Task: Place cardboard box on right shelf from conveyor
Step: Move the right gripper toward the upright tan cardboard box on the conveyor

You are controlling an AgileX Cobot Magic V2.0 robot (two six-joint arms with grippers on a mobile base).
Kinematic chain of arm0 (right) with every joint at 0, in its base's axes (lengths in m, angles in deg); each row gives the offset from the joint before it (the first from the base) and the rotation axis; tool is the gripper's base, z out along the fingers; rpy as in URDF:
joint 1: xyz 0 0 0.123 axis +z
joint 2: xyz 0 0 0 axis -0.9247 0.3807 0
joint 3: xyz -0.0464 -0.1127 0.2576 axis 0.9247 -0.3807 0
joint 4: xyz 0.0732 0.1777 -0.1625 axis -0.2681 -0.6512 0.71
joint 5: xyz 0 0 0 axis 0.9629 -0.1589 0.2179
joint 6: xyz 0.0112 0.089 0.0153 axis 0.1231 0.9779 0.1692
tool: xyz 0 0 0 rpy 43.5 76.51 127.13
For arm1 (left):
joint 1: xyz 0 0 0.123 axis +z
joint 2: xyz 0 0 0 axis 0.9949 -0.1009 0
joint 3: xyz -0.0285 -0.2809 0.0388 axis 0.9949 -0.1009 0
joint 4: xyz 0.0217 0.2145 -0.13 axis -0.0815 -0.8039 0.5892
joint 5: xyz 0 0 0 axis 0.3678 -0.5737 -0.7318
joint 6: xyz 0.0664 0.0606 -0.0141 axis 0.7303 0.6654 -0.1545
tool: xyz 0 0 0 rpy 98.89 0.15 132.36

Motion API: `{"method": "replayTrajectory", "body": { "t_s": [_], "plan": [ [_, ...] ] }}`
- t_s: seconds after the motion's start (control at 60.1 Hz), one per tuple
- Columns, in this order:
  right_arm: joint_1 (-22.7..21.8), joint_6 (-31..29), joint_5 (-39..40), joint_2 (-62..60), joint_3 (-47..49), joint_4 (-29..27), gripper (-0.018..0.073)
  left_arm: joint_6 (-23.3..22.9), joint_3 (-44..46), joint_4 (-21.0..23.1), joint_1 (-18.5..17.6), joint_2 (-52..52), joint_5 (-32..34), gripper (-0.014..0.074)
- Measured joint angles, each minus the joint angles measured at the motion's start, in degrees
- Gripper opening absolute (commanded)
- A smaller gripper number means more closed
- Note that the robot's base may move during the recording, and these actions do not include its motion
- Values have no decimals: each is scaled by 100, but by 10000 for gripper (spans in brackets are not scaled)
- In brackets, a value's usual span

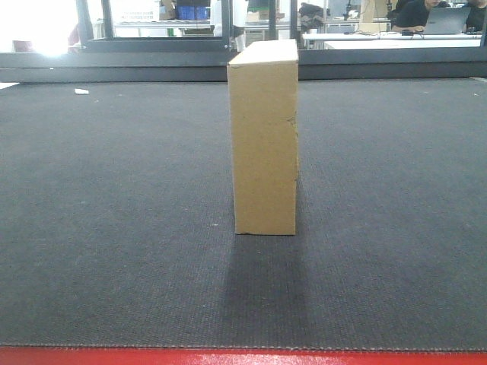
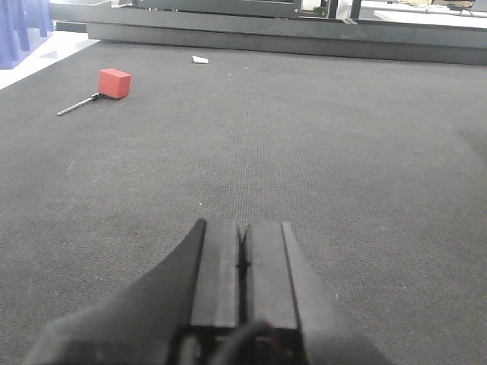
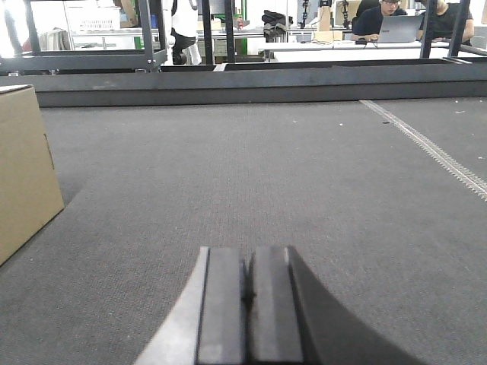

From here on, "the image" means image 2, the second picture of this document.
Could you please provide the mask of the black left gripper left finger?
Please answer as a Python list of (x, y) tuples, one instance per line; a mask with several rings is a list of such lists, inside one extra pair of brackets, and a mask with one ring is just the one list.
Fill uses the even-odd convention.
[(199, 219), (153, 269), (114, 295), (49, 322), (25, 364), (175, 364), (182, 343), (240, 321), (235, 221)]

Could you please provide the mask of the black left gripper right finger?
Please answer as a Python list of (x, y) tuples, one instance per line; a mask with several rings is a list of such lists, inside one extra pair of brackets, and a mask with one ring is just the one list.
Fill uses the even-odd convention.
[(247, 318), (269, 322), (298, 363), (390, 363), (326, 288), (289, 223), (254, 221), (245, 244)]

